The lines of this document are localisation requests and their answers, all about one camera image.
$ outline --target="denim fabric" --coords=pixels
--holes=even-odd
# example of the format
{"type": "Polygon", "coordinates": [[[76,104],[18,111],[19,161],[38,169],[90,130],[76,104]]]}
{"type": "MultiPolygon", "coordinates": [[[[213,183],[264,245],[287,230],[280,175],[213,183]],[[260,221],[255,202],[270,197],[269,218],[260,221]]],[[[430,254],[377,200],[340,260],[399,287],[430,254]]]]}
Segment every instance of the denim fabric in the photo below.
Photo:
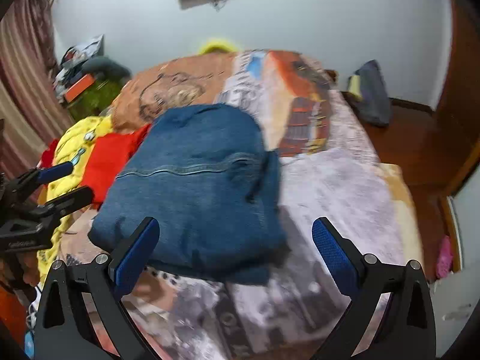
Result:
{"type": "Polygon", "coordinates": [[[245,112],[224,104],[160,116],[119,173],[89,234],[111,251],[145,216],[160,223],[149,265],[174,274],[264,284],[284,245],[279,162],[245,112]]]}

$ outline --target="patterned bedsheet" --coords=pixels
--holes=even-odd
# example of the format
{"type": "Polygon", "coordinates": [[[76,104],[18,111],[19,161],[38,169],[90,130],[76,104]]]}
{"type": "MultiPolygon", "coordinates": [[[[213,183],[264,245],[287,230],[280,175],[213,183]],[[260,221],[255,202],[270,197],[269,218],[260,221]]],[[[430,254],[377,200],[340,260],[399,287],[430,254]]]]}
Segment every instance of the patterned bedsheet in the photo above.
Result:
{"type": "MultiPolygon", "coordinates": [[[[215,101],[249,112],[266,146],[279,149],[288,257],[271,267],[267,286],[213,283],[146,268],[123,303],[165,359],[277,359],[280,348],[289,359],[308,359],[350,301],[316,250],[311,225],[327,216],[362,253],[405,263],[389,179],[319,62],[293,52],[215,54],[159,65],[124,88],[112,120],[117,131],[128,132],[169,107],[215,101]]],[[[89,209],[63,236],[59,257],[68,264],[90,262],[101,252],[87,238],[94,215],[89,209]]],[[[368,347],[385,302],[358,351],[368,347]]],[[[87,306],[94,316],[88,300],[87,306]]],[[[105,334],[97,332],[108,347],[105,334]]]]}

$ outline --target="curtain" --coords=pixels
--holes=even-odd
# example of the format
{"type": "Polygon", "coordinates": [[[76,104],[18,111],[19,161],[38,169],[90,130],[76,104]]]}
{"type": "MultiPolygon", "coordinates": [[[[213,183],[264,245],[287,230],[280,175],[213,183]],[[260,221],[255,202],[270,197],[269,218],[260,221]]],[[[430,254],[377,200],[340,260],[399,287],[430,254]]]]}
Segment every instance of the curtain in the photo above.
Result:
{"type": "Polygon", "coordinates": [[[34,167],[73,124],[52,88],[57,71],[49,0],[14,0],[0,22],[0,165],[7,176],[34,167]]]}

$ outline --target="metal screw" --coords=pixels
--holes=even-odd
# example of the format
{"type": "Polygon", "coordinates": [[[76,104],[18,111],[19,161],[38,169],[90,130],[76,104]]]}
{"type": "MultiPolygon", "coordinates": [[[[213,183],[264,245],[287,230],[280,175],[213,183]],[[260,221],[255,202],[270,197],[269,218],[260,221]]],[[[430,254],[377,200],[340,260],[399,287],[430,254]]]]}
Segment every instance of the metal screw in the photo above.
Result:
{"type": "Polygon", "coordinates": [[[52,268],[53,269],[59,269],[63,264],[63,261],[60,260],[60,259],[56,259],[53,263],[52,263],[52,268]]]}
{"type": "Polygon", "coordinates": [[[421,264],[416,259],[413,259],[412,261],[410,261],[410,266],[413,269],[420,269],[422,267],[421,264]]]}
{"type": "Polygon", "coordinates": [[[378,261],[377,257],[374,254],[370,253],[366,254],[363,258],[365,259],[365,262],[367,264],[375,264],[378,261]]]}
{"type": "Polygon", "coordinates": [[[97,264],[103,264],[105,263],[109,257],[106,254],[99,254],[97,257],[95,257],[95,262],[97,264]]]}

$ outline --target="red cloth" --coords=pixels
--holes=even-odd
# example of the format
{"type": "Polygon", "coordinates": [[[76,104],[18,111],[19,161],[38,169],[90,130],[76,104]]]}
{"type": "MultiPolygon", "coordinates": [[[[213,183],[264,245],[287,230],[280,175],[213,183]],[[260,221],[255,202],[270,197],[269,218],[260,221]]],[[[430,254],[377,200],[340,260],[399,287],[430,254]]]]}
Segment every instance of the red cloth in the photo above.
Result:
{"type": "Polygon", "coordinates": [[[42,153],[42,157],[40,158],[40,168],[52,167],[53,157],[55,156],[55,149],[57,148],[58,144],[58,139],[54,139],[49,145],[49,148],[42,153]]]}
{"type": "Polygon", "coordinates": [[[92,188],[93,203],[104,202],[115,176],[137,151],[149,128],[146,125],[131,134],[110,133],[97,138],[80,184],[92,188]]]}

